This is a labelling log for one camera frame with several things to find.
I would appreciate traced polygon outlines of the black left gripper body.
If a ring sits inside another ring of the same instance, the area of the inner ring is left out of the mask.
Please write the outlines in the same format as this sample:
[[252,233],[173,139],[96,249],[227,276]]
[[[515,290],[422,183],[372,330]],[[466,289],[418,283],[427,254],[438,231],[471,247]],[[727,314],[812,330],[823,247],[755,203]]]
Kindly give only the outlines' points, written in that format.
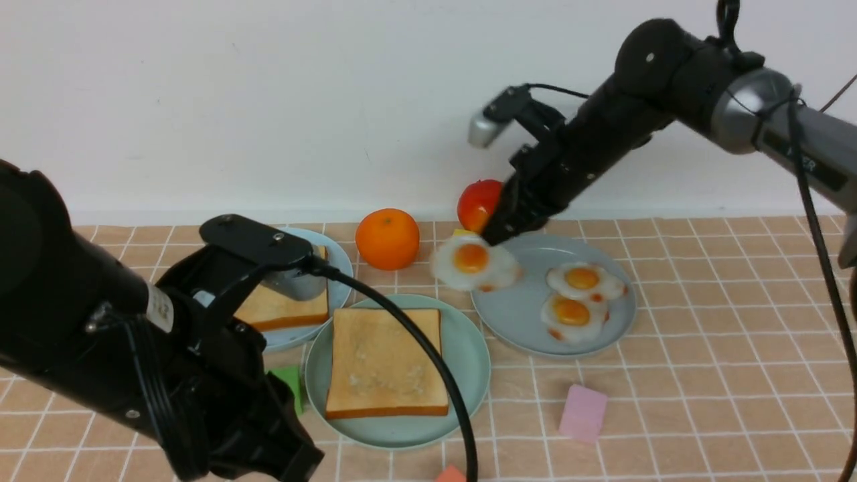
[[321,464],[292,390],[265,370],[264,337],[236,317],[267,275],[318,264],[307,241],[206,244],[159,279],[153,313],[123,315],[146,433],[181,481],[308,481]]

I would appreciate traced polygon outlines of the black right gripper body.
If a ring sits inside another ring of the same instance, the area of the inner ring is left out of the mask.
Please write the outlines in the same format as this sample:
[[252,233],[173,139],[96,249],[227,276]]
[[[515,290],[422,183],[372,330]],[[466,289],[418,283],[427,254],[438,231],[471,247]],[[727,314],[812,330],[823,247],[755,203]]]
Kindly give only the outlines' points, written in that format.
[[638,118],[578,114],[551,137],[524,145],[512,156],[514,174],[501,197],[532,202],[538,229],[641,144],[643,122]]

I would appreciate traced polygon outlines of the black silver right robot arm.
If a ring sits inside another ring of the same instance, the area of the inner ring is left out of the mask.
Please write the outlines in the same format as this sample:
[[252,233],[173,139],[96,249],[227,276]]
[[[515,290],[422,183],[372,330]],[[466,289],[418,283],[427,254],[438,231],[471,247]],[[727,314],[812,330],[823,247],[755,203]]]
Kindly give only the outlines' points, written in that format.
[[652,134],[683,123],[732,155],[762,153],[848,216],[838,256],[855,266],[856,128],[799,101],[799,89],[734,42],[734,16],[717,37],[698,39],[673,19],[649,19],[623,42],[613,73],[572,118],[532,98],[532,85],[508,86],[475,114],[469,143],[490,146],[510,123],[535,145],[511,158],[495,210],[477,232],[490,245],[541,229]]

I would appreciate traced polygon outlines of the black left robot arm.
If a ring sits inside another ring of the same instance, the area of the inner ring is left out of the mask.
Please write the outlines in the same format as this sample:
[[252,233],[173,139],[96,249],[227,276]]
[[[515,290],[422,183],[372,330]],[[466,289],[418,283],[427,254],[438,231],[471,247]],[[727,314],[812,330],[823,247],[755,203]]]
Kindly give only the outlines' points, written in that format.
[[41,173],[2,162],[2,366],[155,440],[175,476],[308,481],[324,454],[236,317],[260,281],[300,276],[306,239],[226,214],[151,283],[74,231]]

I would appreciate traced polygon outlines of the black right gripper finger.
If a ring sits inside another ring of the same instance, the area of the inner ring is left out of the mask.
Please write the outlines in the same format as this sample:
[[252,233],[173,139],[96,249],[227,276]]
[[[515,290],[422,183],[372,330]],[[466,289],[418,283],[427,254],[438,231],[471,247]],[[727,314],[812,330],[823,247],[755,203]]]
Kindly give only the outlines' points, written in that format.
[[536,208],[524,198],[502,197],[481,229],[481,238],[495,246],[536,229]]

